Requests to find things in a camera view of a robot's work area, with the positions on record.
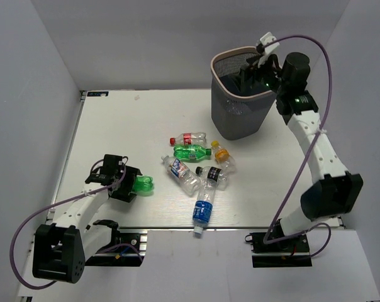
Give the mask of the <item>clear bottle blue white label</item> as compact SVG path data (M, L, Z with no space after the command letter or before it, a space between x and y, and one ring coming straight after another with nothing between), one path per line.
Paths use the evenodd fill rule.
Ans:
M167 173L180 185L181 189L192 196L200 188L200 178L180 159L168 155L161 156Z

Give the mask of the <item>clear bottle yellow label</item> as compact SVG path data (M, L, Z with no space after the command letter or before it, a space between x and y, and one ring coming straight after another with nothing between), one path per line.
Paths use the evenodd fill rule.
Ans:
M228 150L223 147L217 140L211 142L211 150L220 168L228 174L235 173L236 163Z

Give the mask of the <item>clear bottle black cap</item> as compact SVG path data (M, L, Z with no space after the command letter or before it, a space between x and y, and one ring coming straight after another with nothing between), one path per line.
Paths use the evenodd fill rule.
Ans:
M202 179L209 180L217 185L217 189L224 191L229 183L229 175L221 168L206 166L196 168L196 175Z

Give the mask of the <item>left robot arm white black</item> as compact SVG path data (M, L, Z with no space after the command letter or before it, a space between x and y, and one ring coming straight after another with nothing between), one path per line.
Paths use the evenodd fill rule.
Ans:
M49 225L35 232L32 274L35 278L76 283L86 261L99 251L123 246L118 223L96 218L110 199L129 203L136 198L133 186L140 169L128 166L128 158L106 154L101 166L91 169L80 198Z

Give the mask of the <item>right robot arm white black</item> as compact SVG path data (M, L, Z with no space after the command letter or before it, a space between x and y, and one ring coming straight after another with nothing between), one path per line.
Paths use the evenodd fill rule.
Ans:
M302 194L300 206L283 218L275 214L263 239L282 251L327 219L350 213L363 186L361 175L350 173L327 137L325 119L306 89L309 74L310 60L299 52L288 54L282 65L275 54L256 55L240 71L241 82L258 82L275 93L277 111L303 151L290 188L295 188L305 167L311 174L312 185Z

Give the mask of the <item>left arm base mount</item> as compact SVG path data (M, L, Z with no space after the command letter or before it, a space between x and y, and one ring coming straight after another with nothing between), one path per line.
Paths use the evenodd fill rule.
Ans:
M145 229L118 230L118 241L103 248L86 261L87 267L140 267L147 249Z

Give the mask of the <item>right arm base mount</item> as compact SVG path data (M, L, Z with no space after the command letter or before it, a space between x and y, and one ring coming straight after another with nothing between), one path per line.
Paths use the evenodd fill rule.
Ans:
M311 267L310 246L306 235L269 245L263 244L264 232L245 236L251 245L253 268Z

